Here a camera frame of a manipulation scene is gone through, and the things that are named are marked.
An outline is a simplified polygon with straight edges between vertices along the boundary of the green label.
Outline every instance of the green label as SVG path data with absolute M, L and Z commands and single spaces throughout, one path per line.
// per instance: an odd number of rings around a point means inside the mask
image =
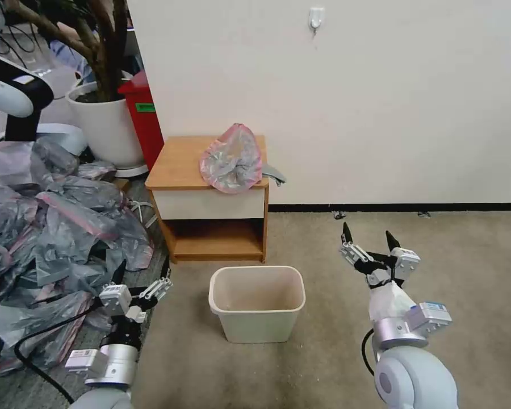
M 138 112 L 155 112 L 155 105 L 143 102 L 136 103 L 136 110 Z

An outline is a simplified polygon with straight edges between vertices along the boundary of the white drawer front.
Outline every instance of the white drawer front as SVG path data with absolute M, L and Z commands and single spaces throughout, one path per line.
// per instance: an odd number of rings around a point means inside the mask
M 265 190 L 250 189 L 230 195 L 218 190 L 153 190 L 164 220 L 262 219 Z

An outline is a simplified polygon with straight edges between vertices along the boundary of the wooden nightstand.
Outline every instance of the wooden nightstand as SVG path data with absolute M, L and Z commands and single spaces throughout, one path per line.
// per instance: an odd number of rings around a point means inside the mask
M 170 259 L 265 262 L 269 180 L 236 195 L 208 186 L 199 159 L 215 139 L 168 138 L 146 180 Z M 256 139 L 266 163 L 265 137 Z

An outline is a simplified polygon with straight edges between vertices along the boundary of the pink plastic bag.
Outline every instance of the pink plastic bag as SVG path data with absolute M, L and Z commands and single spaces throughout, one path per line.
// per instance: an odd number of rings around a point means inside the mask
M 224 193 L 247 191 L 262 179 L 262 169 L 256 137 L 238 123 L 216 139 L 199 160 L 203 179 Z

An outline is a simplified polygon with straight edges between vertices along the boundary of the red box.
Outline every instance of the red box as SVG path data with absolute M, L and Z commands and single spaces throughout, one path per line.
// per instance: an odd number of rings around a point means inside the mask
M 118 92 L 125 95 L 146 165 L 148 170 L 152 170 L 163 147 L 163 136 L 146 72 L 140 71 L 129 82 L 121 85 Z

